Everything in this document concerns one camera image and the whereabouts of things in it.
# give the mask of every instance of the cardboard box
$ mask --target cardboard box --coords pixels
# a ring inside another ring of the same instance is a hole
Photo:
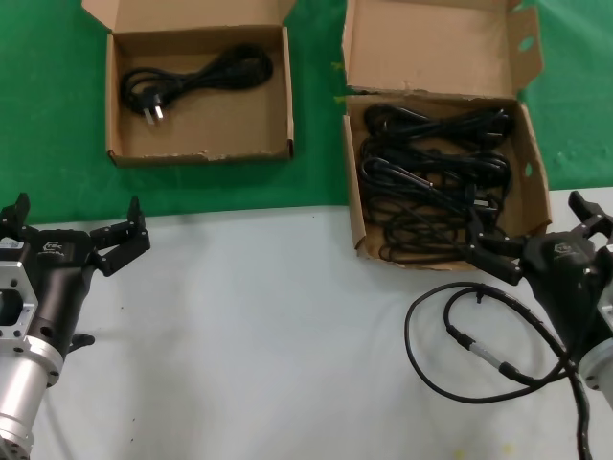
[[[499,225],[511,237],[539,234],[551,223],[549,187],[528,108],[515,95],[542,71],[535,8],[519,0],[349,0],[343,50],[348,85],[378,93],[350,96],[344,117],[353,243],[380,259],[379,227],[364,221],[356,165],[372,104],[406,106],[445,118],[507,107],[516,129],[499,149],[513,170]],[[408,265],[470,269],[464,262]]]
[[[120,167],[289,158],[291,74],[285,16],[294,0],[82,0],[108,36],[106,148]],[[246,91],[187,94],[150,126],[121,104],[121,75],[153,66],[193,72],[241,43],[264,47],[272,79]]]

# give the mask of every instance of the black power cord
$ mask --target black power cord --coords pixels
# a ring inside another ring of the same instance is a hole
[[[513,129],[505,109],[435,120],[376,104],[364,119],[371,136],[361,146],[360,194],[366,221],[383,229],[381,259],[405,265],[465,260],[472,209],[488,232],[504,236],[496,224],[511,190],[511,164],[494,148]],[[416,146],[426,138],[445,139],[468,153]]]
[[[241,90],[264,84],[273,74],[273,63],[257,45],[243,44],[222,53],[197,72],[177,74],[153,67],[127,72],[121,81],[124,104],[150,123],[163,118],[162,109],[200,88]]]
[[[512,391],[510,393],[506,393],[498,396],[491,396],[485,398],[467,398],[464,396],[458,396],[448,391],[443,390],[438,385],[436,385],[432,380],[430,380],[421,370],[420,366],[415,359],[413,354],[413,350],[411,348],[410,341],[410,323],[411,317],[415,309],[425,300],[433,296],[434,294],[441,292],[443,290],[451,289],[451,288],[463,288],[462,290],[456,292],[446,303],[444,312],[443,312],[443,321],[447,332],[464,348],[482,358],[490,365],[498,369],[498,372],[503,376],[507,377],[510,380],[516,381],[526,388]],[[455,326],[451,324],[449,319],[449,314],[451,308],[454,303],[462,296],[475,293],[477,294],[477,301],[480,303],[481,299],[484,296],[491,297],[493,299],[502,302],[510,309],[516,311],[528,324],[530,324],[547,342],[550,348],[558,357],[559,361],[557,365],[552,369],[552,371],[547,374],[542,379],[535,379],[529,376],[525,376],[521,372],[519,372],[514,366],[511,364],[498,360],[495,356],[493,356],[486,348],[474,340],[472,337],[465,333],[461,333]],[[456,401],[458,403],[467,403],[467,404],[489,404],[489,403],[500,403],[502,401],[509,401],[515,398],[519,398],[522,396],[530,395],[546,385],[553,383],[555,381],[568,379],[571,383],[571,387],[573,389],[573,395],[575,397],[575,402],[577,404],[577,412],[578,412],[578,426],[577,426],[577,446],[579,452],[579,460],[592,460],[592,455],[590,453],[589,442],[588,442],[588,428],[590,421],[590,406],[589,401],[587,400],[587,396],[585,395],[585,391],[583,389],[583,385],[579,379],[579,374],[577,371],[576,365],[571,361],[570,356],[576,349],[578,345],[580,345],[587,331],[594,320],[594,315],[589,318],[586,324],[583,326],[583,329],[579,332],[577,339],[575,340],[575,345],[571,347],[569,350],[564,350],[563,346],[556,340],[556,338],[547,330],[547,328],[543,325],[543,323],[536,317],[527,307],[521,304],[518,300],[509,296],[507,293],[503,292],[496,287],[491,287],[479,283],[470,283],[470,282],[458,282],[451,283],[448,285],[444,285],[441,287],[437,287],[435,289],[430,290],[425,293],[416,300],[409,311],[407,312],[406,319],[404,321],[404,345],[406,347],[406,353],[409,356],[409,360],[413,365],[413,368],[417,372],[420,379],[432,390],[444,396],[450,400]]]

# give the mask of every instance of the green mat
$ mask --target green mat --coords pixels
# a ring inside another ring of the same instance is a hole
[[[553,189],[613,186],[613,4],[540,0],[546,72],[523,95]],[[345,0],[298,0],[290,31],[291,162],[118,170],[104,153],[106,30],[79,0],[0,0],[0,203],[31,222],[345,204]]]

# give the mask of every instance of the plug prong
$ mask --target plug prong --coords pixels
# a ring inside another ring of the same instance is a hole
[[[153,117],[151,116],[151,111],[146,108],[143,110],[143,112],[145,113],[145,118],[147,118],[147,123],[149,123],[150,125],[154,125],[155,122],[153,122]]]

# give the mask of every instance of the white table surface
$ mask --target white table surface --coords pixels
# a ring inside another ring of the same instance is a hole
[[[583,193],[613,213],[613,189]],[[577,223],[567,196],[552,193],[552,230]],[[492,283],[546,319],[525,282],[360,260],[346,208],[150,218],[148,228],[151,251],[112,278],[95,276],[78,331],[97,342],[69,355],[46,395],[33,460],[577,458],[567,381],[463,405],[425,387],[406,357],[404,317],[427,290]],[[447,336],[446,298],[415,316],[424,370],[468,396],[515,388]],[[527,373],[556,361],[494,301],[466,299],[452,317]],[[613,412],[589,396],[594,458],[608,459]]]

